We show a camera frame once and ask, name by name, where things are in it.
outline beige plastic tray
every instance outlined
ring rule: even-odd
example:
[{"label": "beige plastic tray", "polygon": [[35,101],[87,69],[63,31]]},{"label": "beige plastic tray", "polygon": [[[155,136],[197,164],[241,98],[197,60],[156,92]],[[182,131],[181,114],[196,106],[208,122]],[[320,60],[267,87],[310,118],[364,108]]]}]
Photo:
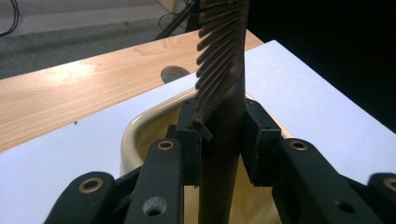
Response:
[{"label": "beige plastic tray", "polygon": [[[120,174],[124,175],[140,166],[146,158],[149,144],[164,138],[169,124],[177,124],[181,102],[191,98],[195,89],[152,107],[132,120],[125,129],[121,142]],[[198,189],[185,187],[184,221],[198,220]],[[255,188],[249,180],[242,160],[239,162],[230,223],[280,223],[271,188]]]}]

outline screw hole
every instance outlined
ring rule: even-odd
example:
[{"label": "screw hole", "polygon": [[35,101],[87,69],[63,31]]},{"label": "screw hole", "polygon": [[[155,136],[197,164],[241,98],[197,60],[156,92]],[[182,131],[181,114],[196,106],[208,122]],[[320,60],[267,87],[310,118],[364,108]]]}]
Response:
[{"label": "screw hole", "polygon": [[160,150],[169,150],[173,147],[173,142],[171,141],[162,141],[157,146]]},{"label": "screw hole", "polygon": [[143,212],[149,217],[156,217],[166,210],[166,200],[163,197],[152,197],[143,204]]},{"label": "screw hole", "polygon": [[335,205],[343,212],[353,214],[355,213],[355,209],[353,208],[352,205],[349,203],[343,203],[343,202],[336,202]]},{"label": "screw hole", "polygon": [[102,187],[103,183],[104,183],[104,181],[102,178],[99,178],[99,177],[89,178],[89,179],[84,180],[78,186],[78,190],[81,193],[92,193],[92,192],[99,190],[99,188]]},{"label": "screw hole", "polygon": [[290,146],[296,150],[304,151],[308,149],[308,146],[302,142],[291,142]]}]

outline wood grain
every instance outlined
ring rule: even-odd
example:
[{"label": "wood grain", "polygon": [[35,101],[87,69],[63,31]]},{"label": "wood grain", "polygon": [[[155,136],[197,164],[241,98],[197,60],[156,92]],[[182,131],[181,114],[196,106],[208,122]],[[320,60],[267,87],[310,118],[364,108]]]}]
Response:
[{"label": "wood grain", "polygon": [[[197,32],[0,80],[0,152],[163,84],[169,65],[198,69]],[[247,32],[246,49],[262,42]]]}]

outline wooden tabletop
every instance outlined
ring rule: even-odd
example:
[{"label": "wooden tabletop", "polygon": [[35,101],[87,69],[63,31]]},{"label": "wooden tabletop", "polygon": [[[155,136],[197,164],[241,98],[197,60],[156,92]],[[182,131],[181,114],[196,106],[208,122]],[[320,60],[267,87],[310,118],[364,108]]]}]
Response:
[{"label": "wooden tabletop", "polygon": [[[198,69],[197,32],[0,80],[0,152],[163,84],[161,71]],[[246,49],[262,42],[247,32]]]}]

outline cable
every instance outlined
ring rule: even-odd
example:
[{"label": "cable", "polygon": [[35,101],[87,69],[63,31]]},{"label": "cable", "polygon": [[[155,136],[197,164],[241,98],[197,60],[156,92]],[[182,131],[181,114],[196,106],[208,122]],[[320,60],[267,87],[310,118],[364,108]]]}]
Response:
[{"label": "cable", "polygon": [[[192,4],[191,0],[183,0],[183,2],[184,2],[184,5],[185,5],[186,7]],[[198,14],[190,13],[189,11],[186,11],[186,12],[187,12],[190,16],[196,16],[196,15],[198,15]],[[177,14],[178,14],[178,13],[167,13],[167,14],[162,15],[162,16],[158,19],[158,26],[160,27],[160,29],[161,29],[161,30],[164,29],[164,28],[162,27],[162,25],[161,25],[161,21],[162,21],[162,19],[163,19],[164,17],[170,16],[170,15],[173,15],[173,16],[175,17],[175,16],[177,16]],[[183,28],[183,29],[186,29],[186,27],[182,26],[181,24],[179,25],[179,27],[181,27],[181,28]]]},{"label": "cable", "polygon": [[10,0],[10,1],[14,10],[14,22],[12,22],[11,28],[9,28],[8,31],[0,34],[0,36],[9,35],[12,32],[14,32],[17,29],[18,25],[20,24],[20,19],[22,20],[22,15],[20,13],[20,8],[18,7],[17,0]]}]

